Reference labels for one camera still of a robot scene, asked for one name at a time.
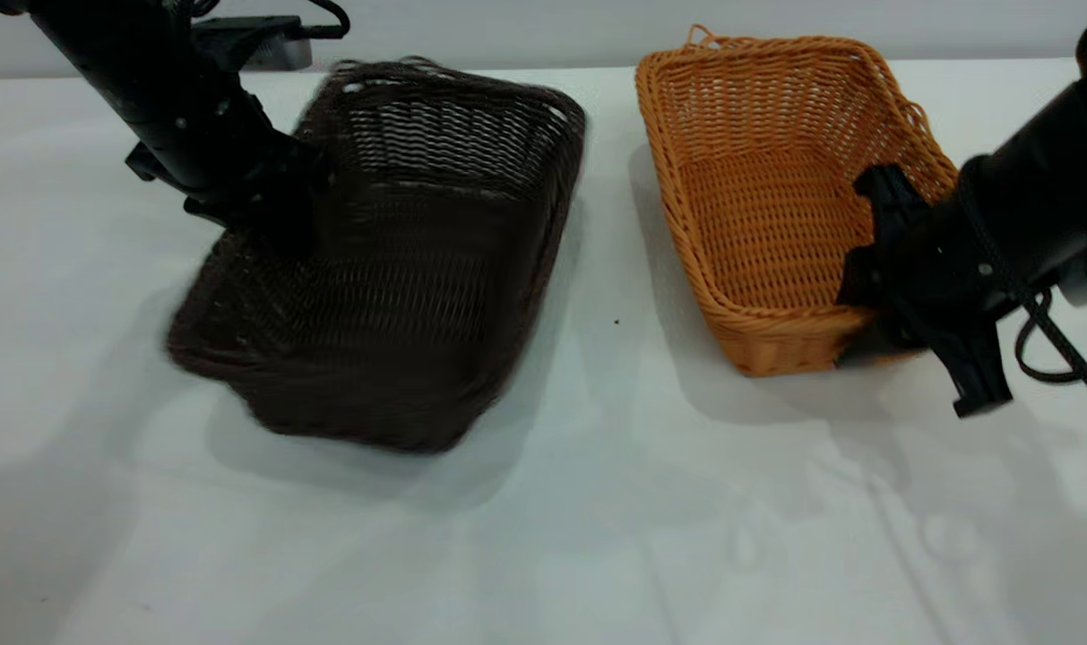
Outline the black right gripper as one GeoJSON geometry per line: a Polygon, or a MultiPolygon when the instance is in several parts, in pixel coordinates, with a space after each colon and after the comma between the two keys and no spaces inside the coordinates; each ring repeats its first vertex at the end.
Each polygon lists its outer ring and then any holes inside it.
{"type": "Polygon", "coordinates": [[[854,333],[837,365],[865,365],[929,348],[955,383],[957,417],[987,414],[1011,404],[1013,392],[995,315],[1005,301],[1002,263],[989,253],[970,221],[980,223],[999,250],[1022,224],[1019,193],[957,193],[929,204],[900,165],[872,165],[853,183],[869,200],[874,241],[846,255],[838,305],[862,307],[871,322],[854,333]]]}

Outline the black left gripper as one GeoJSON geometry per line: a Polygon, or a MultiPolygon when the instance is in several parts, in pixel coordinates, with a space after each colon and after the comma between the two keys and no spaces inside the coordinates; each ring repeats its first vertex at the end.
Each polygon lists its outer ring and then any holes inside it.
{"type": "Polygon", "coordinates": [[[305,260],[318,252],[316,204],[332,189],[332,156],[277,131],[254,95],[132,87],[125,123],[138,138],[126,165],[182,193],[186,212],[233,224],[259,253],[305,260]]]}

